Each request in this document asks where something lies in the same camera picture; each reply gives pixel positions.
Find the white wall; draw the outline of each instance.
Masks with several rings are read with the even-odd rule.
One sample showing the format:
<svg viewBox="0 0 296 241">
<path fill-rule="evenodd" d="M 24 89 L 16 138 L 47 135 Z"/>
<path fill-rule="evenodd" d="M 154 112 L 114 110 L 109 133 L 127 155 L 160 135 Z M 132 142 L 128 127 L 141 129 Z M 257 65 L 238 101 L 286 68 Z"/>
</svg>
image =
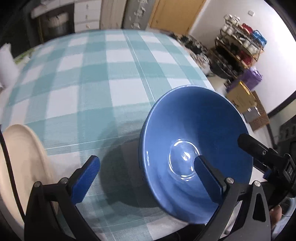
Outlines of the white wall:
<svg viewBox="0 0 296 241">
<path fill-rule="evenodd" d="M 239 16 L 266 38 L 265 52 L 255 64 L 263 75 L 255 90 L 268 113 L 296 90 L 296 42 L 276 11 L 264 0 L 207 0 L 190 30 L 190 34 L 207 47 L 224 23 L 223 16 Z"/>
</svg>

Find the black cable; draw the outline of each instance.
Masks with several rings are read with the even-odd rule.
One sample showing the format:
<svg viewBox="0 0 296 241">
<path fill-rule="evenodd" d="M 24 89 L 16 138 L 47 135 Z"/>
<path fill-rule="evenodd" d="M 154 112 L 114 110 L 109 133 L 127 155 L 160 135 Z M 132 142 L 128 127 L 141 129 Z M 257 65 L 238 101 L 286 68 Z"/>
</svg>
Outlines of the black cable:
<svg viewBox="0 0 296 241">
<path fill-rule="evenodd" d="M 19 196 L 17 194 L 17 188 L 15 186 L 15 179 L 14 179 L 14 176 L 13 176 L 12 167 L 11 167 L 7 147 L 6 147 L 6 144 L 5 144 L 5 140 L 4 140 L 2 131 L 1 131 L 1 125 L 0 125 L 0 143 L 1 143 L 1 146 L 2 146 L 4 158 L 5 158 L 5 161 L 6 161 L 6 166 L 7 166 L 7 171 L 8 171 L 8 175 L 9 175 L 9 179 L 10 179 L 10 184 L 11 184 L 13 196 L 15 198 L 15 202 L 17 204 L 17 208 L 18 208 L 18 210 L 20 212 L 20 215 L 21 215 L 23 221 L 25 222 L 25 213 L 24 213 L 24 210 L 22 209 L 22 205 L 20 203 L 20 199 L 19 199 Z"/>
</svg>

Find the bolt head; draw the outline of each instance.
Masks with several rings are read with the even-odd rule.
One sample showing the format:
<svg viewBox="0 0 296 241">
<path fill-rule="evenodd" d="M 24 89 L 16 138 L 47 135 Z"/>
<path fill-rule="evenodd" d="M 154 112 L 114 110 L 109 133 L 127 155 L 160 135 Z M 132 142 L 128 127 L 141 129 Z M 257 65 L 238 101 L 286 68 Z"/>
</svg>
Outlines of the bolt head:
<svg viewBox="0 0 296 241">
<path fill-rule="evenodd" d="M 260 186 L 261 186 L 261 183 L 260 183 L 259 181 L 254 181 L 254 185 L 255 185 L 256 187 L 260 187 Z"/>
<path fill-rule="evenodd" d="M 36 188 L 37 188 L 37 187 L 39 187 L 39 186 L 40 186 L 40 184 L 41 184 L 41 182 L 35 182 L 35 183 L 34 183 L 34 187 L 36 187 Z"/>
<path fill-rule="evenodd" d="M 233 178 L 231 178 L 231 177 L 226 178 L 226 181 L 227 181 L 229 184 L 233 184 L 233 183 L 234 183 L 234 180 L 233 180 Z"/>
<path fill-rule="evenodd" d="M 66 178 L 66 177 L 63 177 L 60 181 L 59 181 L 59 183 L 61 183 L 61 184 L 66 184 L 66 183 L 68 183 L 68 178 Z"/>
</svg>

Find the table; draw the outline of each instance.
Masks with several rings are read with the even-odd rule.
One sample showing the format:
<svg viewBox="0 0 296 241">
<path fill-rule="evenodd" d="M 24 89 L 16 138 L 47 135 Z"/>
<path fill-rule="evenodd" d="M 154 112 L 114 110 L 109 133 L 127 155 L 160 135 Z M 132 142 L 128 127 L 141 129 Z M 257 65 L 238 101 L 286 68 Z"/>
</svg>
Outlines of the table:
<svg viewBox="0 0 296 241">
<path fill-rule="evenodd" d="M 135 30 L 67 35 L 34 52 L 12 89 L 2 129 L 17 123 L 32 128 L 57 181 L 90 155 L 98 156 L 101 170 L 77 204 L 86 222 L 102 240 L 155 240 L 187 224 L 162 211 L 143 181 L 139 134 L 155 101 L 187 84 L 212 88 L 166 35 Z"/>
</svg>

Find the drawer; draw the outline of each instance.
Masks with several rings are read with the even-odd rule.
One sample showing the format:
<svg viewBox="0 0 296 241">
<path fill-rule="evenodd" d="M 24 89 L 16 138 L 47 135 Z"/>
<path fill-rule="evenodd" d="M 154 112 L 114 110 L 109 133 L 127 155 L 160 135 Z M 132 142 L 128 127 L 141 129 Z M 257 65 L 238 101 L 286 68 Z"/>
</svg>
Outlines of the drawer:
<svg viewBox="0 0 296 241">
<path fill-rule="evenodd" d="M 74 23 L 83 23 L 89 21 L 100 20 L 100 10 L 89 10 L 86 12 L 75 12 Z"/>
<path fill-rule="evenodd" d="M 87 2 L 75 3 L 74 12 L 85 12 L 88 10 L 100 10 L 101 0 L 92 0 Z"/>
<path fill-rule="evenodd" d="M 93 21 L 89 23 L 79 23 L 74 25 L 75 33 L 91 30 L 91 29 L 99 29 L 100 28 L 100 22 L 99 21 Z"/>
</svg>

